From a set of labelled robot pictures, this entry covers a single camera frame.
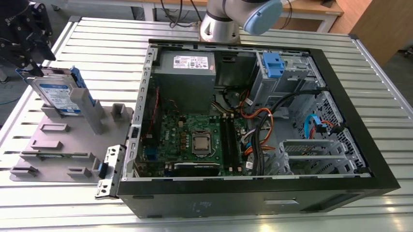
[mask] orange wire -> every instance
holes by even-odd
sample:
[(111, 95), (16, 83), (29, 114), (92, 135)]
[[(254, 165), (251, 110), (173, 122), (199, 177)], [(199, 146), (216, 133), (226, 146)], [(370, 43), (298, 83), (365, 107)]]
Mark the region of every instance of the orange wire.
[[(263, 150), (275, 150), (275, 148), (271, 147), (271, 146), (262, 146), (262, 149), (263, 149)], [(247, 150), (244, 151), (244, 155), (247, 156), (247, 155), (251, 154), (251, 153), (252, 153), (252, 148), (248, 147)]]
[[(333, 124), (330, 121), (323, 120), (323, 121), (321, 121), (321, 123), (325, 123), (325, 124), (327, 124), (330, 127), (334, 127), (334, 124)], [(314, 127), (311, 128), (311, 130), (310, 130), (308, 139), (312, 139), (312, 138), (314, 138), (314, 132), (315, 132), (315, 125), (314, 125)]]
[(244, 105), (244, 101), (246, 101), (248, 95), (250, 95), (250, 91), (246, 92), (244, 100), (239, 103), (239, 112), (240, 112), (240, 115), (242, 115), (244, 118), (254, 118), (262, 111), (267, 111), (268, 114), (271, 115), (271, 116), (270, 116), (270, 118), (271, 118), (271, 128), (270, 128), (270, 130), (268, 130), (268, 133), (266, 134), (264, 139), (260, 141), (260, 144), (264, 144), (264, 143), (267, 142), (270, 136), (271, 136), (272, 127), (274, 127), (272, 113), (271, 113), (271, 111), (270, 111), (268, 108), (260, 108), (260, 109), (258, 109), (251, 115), (246, 115), (246, 114), (243, 113), (243, 105)]
[(326, 123), (326, 124), (330, 125), (330, 127), (334, 127), (334, 124), (331, 122), (326, 121), (326, 120), (321, 121), (321, 123)]

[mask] green motherboard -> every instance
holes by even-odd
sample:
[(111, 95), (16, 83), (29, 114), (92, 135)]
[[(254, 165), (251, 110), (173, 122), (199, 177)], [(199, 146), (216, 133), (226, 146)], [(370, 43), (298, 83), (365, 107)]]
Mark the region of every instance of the green motherboard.
[[(218, 176), (247, 175), (238, 142), (236, 148), (231, 150), (232, 156), (236, 157), (230, 157), (236, 165), (228, 167), (226, 164), (228, 156), (223, 143), (228, 138), (222, 138), (222, 121), (222, 116), (163, 115), (159, 146), (144, 147), (147, 176), (167, 176), (164, 169), (168, 168), (168, 163), (178, 162), (219, 164)], [(246, 120), (232, 118), (231, 126), (234, 130), (227, 132), (231, 133), (228, 137), (239, 141), (244, 134)]]

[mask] label sticker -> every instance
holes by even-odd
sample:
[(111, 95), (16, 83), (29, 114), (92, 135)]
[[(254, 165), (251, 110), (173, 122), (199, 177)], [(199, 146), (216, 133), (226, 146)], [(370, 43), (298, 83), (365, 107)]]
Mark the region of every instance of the label sticker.
[(252, 163), (251, 162), (246, 162), (244, 168), (252, 169)]
[(80, 109), (71, 101), (71, 90), (65, 85), (40, 84), (41, 92), (47, 99), (52, 102), (56, 109), (68, 113), (80, 113)]
[(251, 101), (251, 99), (250, 99), (250, 98), (246, 98), (244, 102), (246, 102), (248, 105), (251, 105), (251, 104), (252, 104), (252, 101)]
[(208, 69), (207, 57), (173, 57), (173, 68), (175, 69)]

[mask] metal pci bracket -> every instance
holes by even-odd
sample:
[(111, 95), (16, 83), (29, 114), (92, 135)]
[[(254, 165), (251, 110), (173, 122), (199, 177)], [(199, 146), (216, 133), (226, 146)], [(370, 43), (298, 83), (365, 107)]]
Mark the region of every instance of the metal pci bracket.
[(104, 161), (99, 167), (99, 177), (103, 178), (103, 180), (99, 180), (97, 183), (97, 191), (95, 195), (96, 200), (119, 199), (116, 192), (121, 176), (125, 150), (127, 149), (123, 145), (108, 147)]

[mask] ram slot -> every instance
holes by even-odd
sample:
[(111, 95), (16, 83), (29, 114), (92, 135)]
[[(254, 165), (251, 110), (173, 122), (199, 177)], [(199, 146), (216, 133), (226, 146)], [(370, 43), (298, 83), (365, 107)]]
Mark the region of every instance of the ram slot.
[(227, 132), (227, 141), (231, 155), (231, 167), (232, 171), (236, 171), (239, 167), (239, 156), (236, 148), (236, 130), (232, 118), (228, 118), (226, 121), (226, 132)]
[(219, 120), (219, 132), (220, 132), (220, 145), (222, 145), (222, 155), (223, 155), (223, 164), (224, 169), (228, 170), (228, 168), (232, 167), (232, 160), (231, 160), (231, 153), (230, 153), (230, 141), (227, 137), (227, 118), (220, 118)]

